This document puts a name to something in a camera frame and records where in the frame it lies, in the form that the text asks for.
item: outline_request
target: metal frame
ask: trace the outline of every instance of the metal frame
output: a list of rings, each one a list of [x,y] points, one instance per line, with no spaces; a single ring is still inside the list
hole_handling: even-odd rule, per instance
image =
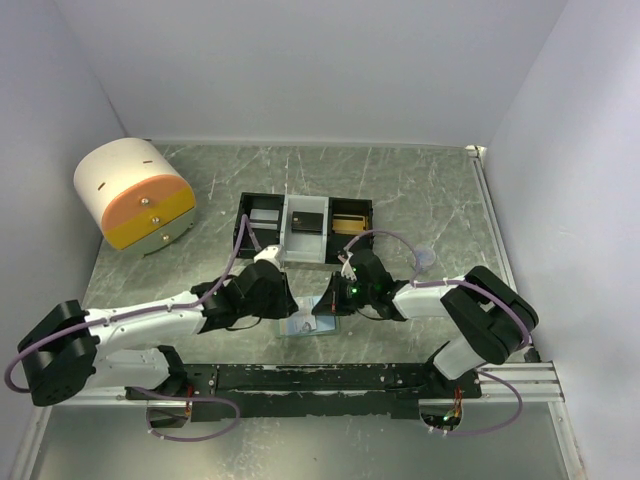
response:
[[[509,287],[514,291],[517,291],[504,242],[498,228],[498,222],[491,202],[491,196],[489,194],[489,188],[484,176],[481,160],[479,158],[470,158],[470,161],[475,172],[476,184],[483,200],[482,205],[489,223],[491,237],[498,262],[500,264],[500,271]],[[518,389],[518,392],[521,394],[525,402],[547,403],[567,475],[572,480],[585,480],[587,475],[585,472],[584,462],[580,457],[566,404],[564,403],[562,388],[553,363],[508,363],[504,365],[485,365],[481,367],[480,370],[493,372],[500,378],[513,384]],[[508,403],[516,401],[516,398],[513,396],[511,391],[493,380],[483,378],[481,379],[480,385],[483,396],[478,399],[467,399],[467,402]],[[450,400],[420,400],[419,405],[434,405],[445,402],[450,403]],[[182,402],[130,401],[125,398],[124,388],[108,388],[93,392],[82,392],[81,394],[64,402],[63,405],[137,405],[146,407],[151,405],[176,406],[182,405]],[[31,477],[50,414],[51,407],[44,409],[37,408],[35,410],[28,430],[19,448],[10,477],[11,480],[29,480]]]

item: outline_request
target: wall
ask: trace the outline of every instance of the wall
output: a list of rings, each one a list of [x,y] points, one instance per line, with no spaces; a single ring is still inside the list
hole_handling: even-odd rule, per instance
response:
[[[570,1],[489,146],[487,175],[535,341],[592,479],[636,478],[640,2]]]
[[[123,132],[55,5],[0,4],[4,368],[17,342],[55,304],[82,298],[100,237],[75,195],[73,170],[83,155]],[[0,478],[9,475],[31,408],[28,397],[0,388]]]
[[[56,0],[135,136],[486,145],[566,0]]]

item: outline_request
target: robotic arm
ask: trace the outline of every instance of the robotic arm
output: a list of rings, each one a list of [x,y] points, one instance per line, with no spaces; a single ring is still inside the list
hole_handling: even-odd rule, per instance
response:
[[[163,395],[183,392],[185,369],[177,352],[166,346],[175,338],[227,328],[249,315],[280,319],[298,310],[282,272],[281,250],[280,246],[262,250],[254,263],[209,296],[215,282],[120,309],[84,311],[77,301],[59,304],[20,342],[18,351],[70,326],[107,321],[48,343],[22,360],[34,405],[53,405],[90,388],[136,386]],[[504,309],[469,286],[490,292],[516,312],[525,331],[533,330],[538,318],[484,267],[475,267],[464,280],[442,283],[418,288],[407,280],[393,280],[371,250],[360,250],[349,254],[342,271],[333,274],[312,313],[346,316],[370,305],[380,320],[451,316],[462,335],[432,355],[423,372],[431,391],[450,392],[465,372],[486,362],[504,363],[524,341],[522,329]],[[130,318],[111,321],[123,314]]]

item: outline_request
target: gray marble surface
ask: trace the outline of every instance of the gray marble surface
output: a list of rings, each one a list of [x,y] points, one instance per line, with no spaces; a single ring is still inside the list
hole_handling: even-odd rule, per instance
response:
[[[290,193],[369,198],[374,227],[399,232],[437,253],[421,279],[454,277],[475,265],[499,272],[483,199],[464,149],[367,147],[158,146],[192,185],[196,223],[164,250],[135,258],[103,242],[85,307],[118,307],[169,297],[217,277],[232,247],[240,194]],[[410,252],[393,238],[374,247],[395,278],[411,275]],[[236,263],[234,270],[246,261]],[[294,296],[320,295],[326,268],[287,269]],[[236,326],[252,323],[243,319]],[[273,321],[242,332],[177,339],[185,362],[418,362],[458,335],[451,319],[374,322],[341,319],[338,334],[278,338]]]

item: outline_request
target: white cylinder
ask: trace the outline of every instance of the white cylinder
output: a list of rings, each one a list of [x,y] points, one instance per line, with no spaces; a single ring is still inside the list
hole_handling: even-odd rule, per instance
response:
[[[435,367],[449,380],[455,380],[483,363],[486,363],[486,360],[471,348],[462,335],[449,342],[433,359]]]
[[[193,219],[193,190],[153,145],[139,138],[115,140],[91,152],[76,168],[73,183],[118,250],[149,253],[181,234]]]

